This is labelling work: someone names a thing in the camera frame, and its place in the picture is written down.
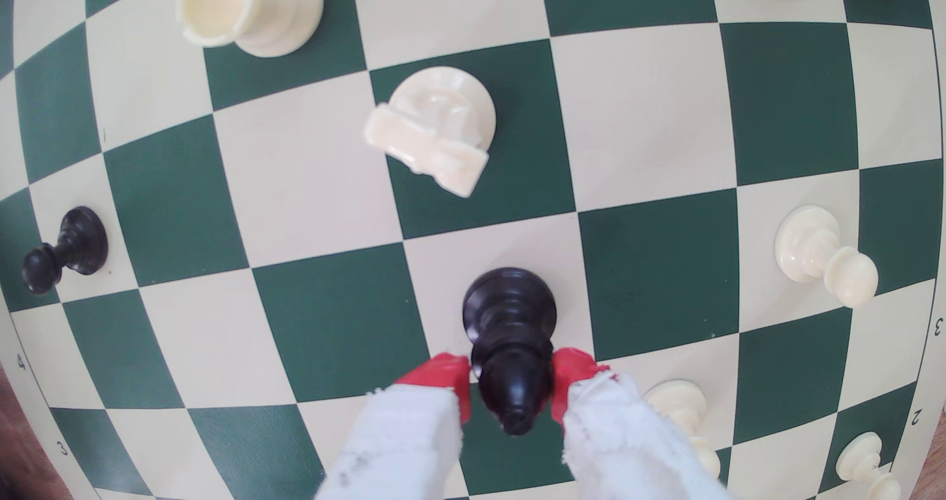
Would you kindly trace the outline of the red-tipped white-wrapped gripper finger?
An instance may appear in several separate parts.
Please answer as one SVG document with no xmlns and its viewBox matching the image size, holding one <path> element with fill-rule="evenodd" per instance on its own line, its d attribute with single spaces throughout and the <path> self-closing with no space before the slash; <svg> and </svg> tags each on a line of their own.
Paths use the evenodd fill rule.
<svg viewBox="0 0 946 500">
<path fill-rule="evenodd" d="M 625 373 L 581 349 L 552 355 L 551 416 L 581 499 L 731 499 Z"/>
<path fill-rule="evenodd" d="M 467 356 L 440 353 L 369 396 L 316 499 L 443 499 L 470 419 Z"/>
</svg>

